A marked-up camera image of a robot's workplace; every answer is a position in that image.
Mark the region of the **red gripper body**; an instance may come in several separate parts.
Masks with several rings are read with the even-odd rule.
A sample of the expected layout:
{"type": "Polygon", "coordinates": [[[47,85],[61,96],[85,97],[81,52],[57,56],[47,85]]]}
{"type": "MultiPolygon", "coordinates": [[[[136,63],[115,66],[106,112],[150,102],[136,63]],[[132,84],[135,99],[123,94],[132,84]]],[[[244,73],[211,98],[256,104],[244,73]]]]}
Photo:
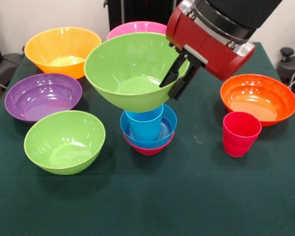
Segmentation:
{"type": "Polygon", "coordinates": [[[177,73],[187,59],[220,80],[247,62],[247,28],[235,23],[210,4],[179,4],[167,25],[166,38],[179,53],[168,75],[177,73]]]}

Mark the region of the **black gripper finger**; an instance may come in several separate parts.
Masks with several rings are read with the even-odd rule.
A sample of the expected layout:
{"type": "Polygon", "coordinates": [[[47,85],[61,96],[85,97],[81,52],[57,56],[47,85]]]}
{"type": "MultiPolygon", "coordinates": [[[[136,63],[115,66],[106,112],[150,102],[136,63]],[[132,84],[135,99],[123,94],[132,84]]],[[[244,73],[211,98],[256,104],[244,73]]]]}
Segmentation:
{"type": "Polygon", "coordinates": [[[201,67],[201,62],[190,63],[185,75],[178,79],[169,92],[169,98],[178,100],[201,67]]]}
{"type": "Polygon", "coordinates": [[[163,88],[172,82],[174,82],[179,76],[184,76],[187,70],[187,66],[184,67],[184,71],[179,71],[180,68],[185,64],[187,59],[187,55],[179,55],[172,66],[170,67],[169,71],[165,75],[164,79],[160,83],[159,87],[163,88]]]}

